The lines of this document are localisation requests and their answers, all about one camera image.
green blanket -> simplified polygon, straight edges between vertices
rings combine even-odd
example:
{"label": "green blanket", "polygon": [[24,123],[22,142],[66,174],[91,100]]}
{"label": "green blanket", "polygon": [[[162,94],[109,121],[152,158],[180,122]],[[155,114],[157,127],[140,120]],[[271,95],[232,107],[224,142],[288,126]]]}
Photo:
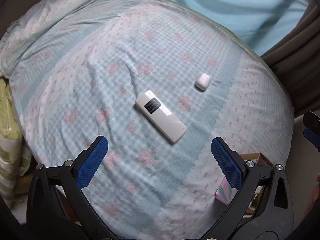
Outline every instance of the green blanket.
{"label": "green blanket", "polygon": [[28,170],[30,163],[31,156],[22,154],[22,139],[9,84],[0,78],[0,194],[9,207],[18,176]]}

curtain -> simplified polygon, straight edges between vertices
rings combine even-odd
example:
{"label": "curtain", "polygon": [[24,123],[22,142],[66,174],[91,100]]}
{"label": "curtain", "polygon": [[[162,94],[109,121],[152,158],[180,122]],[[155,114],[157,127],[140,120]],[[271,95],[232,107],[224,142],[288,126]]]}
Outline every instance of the curtain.
{"label": "curtain", "polygon": [[320,108],[320,7],[315,1],[297,26],[261,57],[288,91],[295,117]]}
{"label": "curtain", "polygon": [[259,56],[288,34],[308,0],[172,0],[231,30]]}

cardboard box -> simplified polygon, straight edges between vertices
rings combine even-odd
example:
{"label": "cardboard box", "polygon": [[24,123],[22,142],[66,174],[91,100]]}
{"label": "cardboard box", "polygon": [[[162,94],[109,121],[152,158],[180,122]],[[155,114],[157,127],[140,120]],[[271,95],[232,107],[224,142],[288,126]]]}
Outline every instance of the cardboard box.
{"label": "cardboard box", "polygon": [[[249,154],[241,154],[240,155],[245,161],[253,161],[255,162],[259,167],[261,166],[270,166],[272,167],[273,164],[271,161],[267,159],[262,153],[249,153]],[[253,203],[257,203],[258,199],[257,196],[260,199],[260,193],[261,193],[262,187],[258,187],[254,198]],[[220,184],[218,190],[216,191],[215,198],[220,200],[222,203],[229,205],[231,201],[233,200],[234,196],[236,195],[238,191],[235,188],[232,188],[226,178],[223,179],[222,183]],[[248,208],[248,211],[252,213],[251,211],[255,209],[255,206],[250,205]]]}

light blue curtain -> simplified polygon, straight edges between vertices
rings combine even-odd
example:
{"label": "light blue curtain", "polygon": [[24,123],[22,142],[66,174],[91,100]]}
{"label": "light blue curtain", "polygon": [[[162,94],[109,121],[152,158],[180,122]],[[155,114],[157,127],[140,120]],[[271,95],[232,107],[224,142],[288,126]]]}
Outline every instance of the light blue curtain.
{"label": "light blue curtain", "polygon": [[262,55],[299,22],[308,0],[172,0],[220,23]]}

blue gripper pad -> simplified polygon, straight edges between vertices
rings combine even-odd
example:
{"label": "blue gripper pad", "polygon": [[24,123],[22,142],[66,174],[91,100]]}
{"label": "blue gripper pad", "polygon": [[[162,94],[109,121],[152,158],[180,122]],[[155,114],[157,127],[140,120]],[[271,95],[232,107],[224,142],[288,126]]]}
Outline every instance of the blue gripper pad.
{"label": "blue gripper pad", "polygon": [[108,140],[103,137],[94,147],[92,152],[90,152],[89,156],[84,160],[77,171],[76,184],[79,189],[89,186],[90,181],[92,180],[107,152]]}
{"label": "blue gripper pad", "polygon": [[242,187],[242,172],[216,138],[212,140],[211,153],[219,164],[224,176],[226,176],[230,186],[240,190]]}
{"label": "blue gripper pad", "polygon": [[320,137],[317,136],[313,131],[305,128],[303,131],[303,136],[307,138],[317,149],[320,148]]}

